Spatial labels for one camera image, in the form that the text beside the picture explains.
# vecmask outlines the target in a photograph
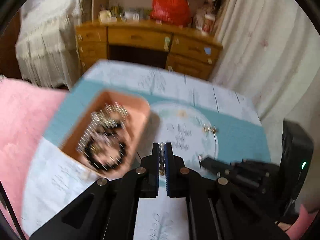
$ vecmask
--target sticker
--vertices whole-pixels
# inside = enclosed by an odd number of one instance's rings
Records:
[[[211,55],[211,48],[204,47],[204,52],[205,52],[206,55]]]

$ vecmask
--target table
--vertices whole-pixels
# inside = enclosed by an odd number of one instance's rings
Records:
[[[102,60],[86,72],[61,104],[38,146],[22,208],[22,227],[29,235],[97,179],[60,152],[59,146],[94,96],[106,88],[140,95],[149,102],[152,113],[143,136],[146,143],[138,147],[141,157],[150,154],[152,142],[170,141],[174,154],[183,157],[187,167],[209,178],[212,175],[198,165],[199,154],[225,162],[242,158],[270,161],[263,128],[247,98],[183,74]],[[201,133],[204,123],[216,125],[219,133]],[[175,221],[172,237],[185,239],[184,200],[166,198],[164,178],[159,186],[158,205],[148,199],[139,202],[136,226],[140,234],[135,239],[150,235],[150,230],[158,231],[163,223],[170,225],[171,220]],[[158,228],[152,221],[159,221]]]

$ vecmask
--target white curtain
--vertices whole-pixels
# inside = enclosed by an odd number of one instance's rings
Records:
[[[218,40],[212,81],[252,99],[280,163],[283,119],[319,69],[318,32],[294,0],[230,0]]]

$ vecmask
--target pink bedding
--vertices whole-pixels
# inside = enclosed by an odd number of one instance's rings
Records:
[[[30,163],[66,94],[64,90],[38,88],[21,80],[0,80],[0,180],[19,222]],[[0,206],[14,228],[8,212]]]

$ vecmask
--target plastic bag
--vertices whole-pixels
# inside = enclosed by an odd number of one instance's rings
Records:
[[[186,27],[191,22],[191,13],[186,0],[153,0],[151,19]]]

